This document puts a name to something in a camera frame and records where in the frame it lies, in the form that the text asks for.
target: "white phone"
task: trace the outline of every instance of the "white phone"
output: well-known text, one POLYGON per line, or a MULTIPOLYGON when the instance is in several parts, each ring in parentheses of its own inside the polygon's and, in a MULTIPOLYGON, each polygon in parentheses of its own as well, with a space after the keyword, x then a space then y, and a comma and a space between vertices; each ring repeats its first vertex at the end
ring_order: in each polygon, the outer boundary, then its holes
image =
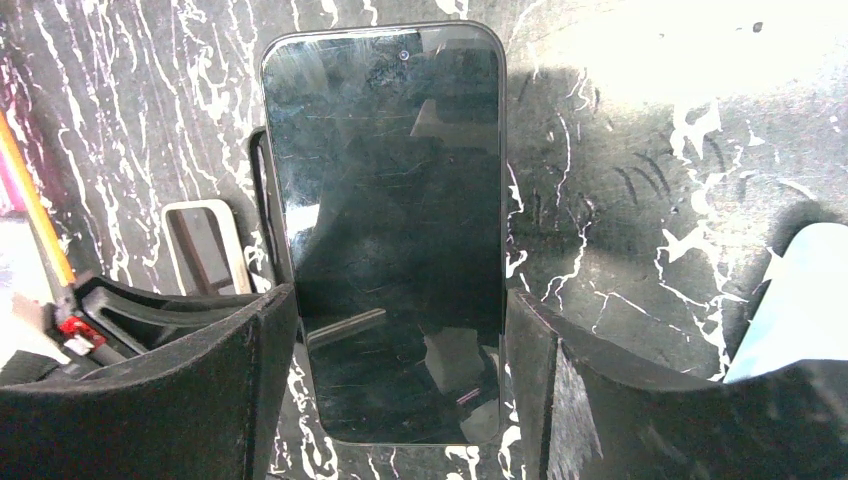
POLYGON ((162 223, 181 294, 251 293, 233 213, 223 200, 171 203, 162 223))

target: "red clip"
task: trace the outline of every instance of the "red clip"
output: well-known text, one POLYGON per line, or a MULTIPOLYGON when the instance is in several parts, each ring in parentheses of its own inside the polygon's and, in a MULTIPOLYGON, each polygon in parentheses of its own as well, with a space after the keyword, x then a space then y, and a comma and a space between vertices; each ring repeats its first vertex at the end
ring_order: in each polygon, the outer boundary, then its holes
POLYGON ((106 337, 97 333, 97 330, 89 327, 88 324, 83 322, 79 317, 68 317, 64 323, 59 325, 59 330, 61 330, 62 333, 69 338, 74 335, 81 335, 83 338, 91 342, 95 349, 106 343, 106 337))

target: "black phone screen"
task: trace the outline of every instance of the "black phone screen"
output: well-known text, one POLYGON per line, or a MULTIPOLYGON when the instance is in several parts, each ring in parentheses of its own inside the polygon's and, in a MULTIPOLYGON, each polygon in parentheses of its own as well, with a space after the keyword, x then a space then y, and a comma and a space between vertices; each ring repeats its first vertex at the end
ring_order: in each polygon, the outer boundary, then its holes
POLYGON ((266 54, 295 292, 339 440, 498 432, 501 52, 452 24, 297 35, 266 54))

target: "black marble surface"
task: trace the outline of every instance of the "black marble surface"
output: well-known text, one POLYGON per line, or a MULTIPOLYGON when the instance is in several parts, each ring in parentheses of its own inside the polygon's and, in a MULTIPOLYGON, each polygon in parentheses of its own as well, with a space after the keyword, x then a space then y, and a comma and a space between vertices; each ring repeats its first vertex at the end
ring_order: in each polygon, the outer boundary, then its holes
MULTIPOLYGON (((244 145, 264 124, 258 62, 274 38, 480 21, 509 69, 508 281, 719 380, 769 261, 801 226, 846 220, 844 14, 821 0, 18 0, 0 5, 0 105, 74 267, 172 292, 169 202, 227 201, 249 268, 267 269, 244 145)), ((307 372, 296 356, 281 475, 520 475, 517 428, 503 471, 501 444, 442 449, 426 467, 420 449, 348 455, 316 426, 307 372)))

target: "white device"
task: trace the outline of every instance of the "white device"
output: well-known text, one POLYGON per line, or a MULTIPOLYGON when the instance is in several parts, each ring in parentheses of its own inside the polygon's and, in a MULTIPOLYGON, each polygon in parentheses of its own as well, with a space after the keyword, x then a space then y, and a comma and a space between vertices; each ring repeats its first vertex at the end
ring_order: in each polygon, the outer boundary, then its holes
POLYGON ((171 203, 162 223, 180 293, 251 293, 233 213, 223 200, 171 203))
POLYGON ((814 223, 773 257, 771 280, 724 383, 763 375, 804 359, 848 360, 848 226, 814 223))

